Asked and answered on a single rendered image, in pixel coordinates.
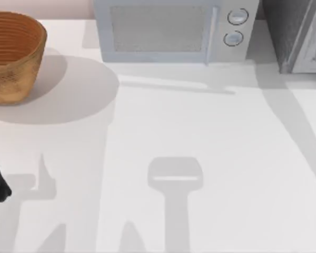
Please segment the brown woven basket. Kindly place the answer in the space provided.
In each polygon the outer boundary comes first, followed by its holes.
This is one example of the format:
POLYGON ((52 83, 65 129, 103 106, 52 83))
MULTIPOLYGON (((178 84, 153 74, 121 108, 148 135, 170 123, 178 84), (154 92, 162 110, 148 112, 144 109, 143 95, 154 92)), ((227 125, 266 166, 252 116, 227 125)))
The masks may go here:
POLYGON ((0 105, 28 97, 40 70, 47 31, 36 19, 0 11, 0 105))

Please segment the pale microwave oven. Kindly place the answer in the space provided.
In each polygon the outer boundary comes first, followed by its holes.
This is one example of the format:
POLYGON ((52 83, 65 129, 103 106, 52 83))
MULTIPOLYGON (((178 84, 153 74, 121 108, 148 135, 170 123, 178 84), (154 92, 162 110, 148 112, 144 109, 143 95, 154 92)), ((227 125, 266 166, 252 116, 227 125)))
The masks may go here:
POLYGON ((246 58, 260 0, 93 0, 104 62, 204 63, 212 8, 217 8, 211 63, 246 58), (231 10, 249 12, 242 25, 228 22, 231 10), (243 42, 224 44, 225 34, 240 31, 243 42))

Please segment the round microwave knob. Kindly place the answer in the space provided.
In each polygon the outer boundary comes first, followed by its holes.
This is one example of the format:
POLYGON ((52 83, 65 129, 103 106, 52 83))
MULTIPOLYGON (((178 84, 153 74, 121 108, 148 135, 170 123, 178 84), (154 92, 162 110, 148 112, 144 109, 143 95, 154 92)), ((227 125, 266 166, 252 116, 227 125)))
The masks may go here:
POLYGON ((240 31, 233 31, 225 34, 223 42, 229 47, 240 45, 244 40, 244 35, 240 31))
POLYGON ((248 20, 249 12, 244 8, 234 9, 228 13, 227 18, 232 25, 242 25, 248 20))

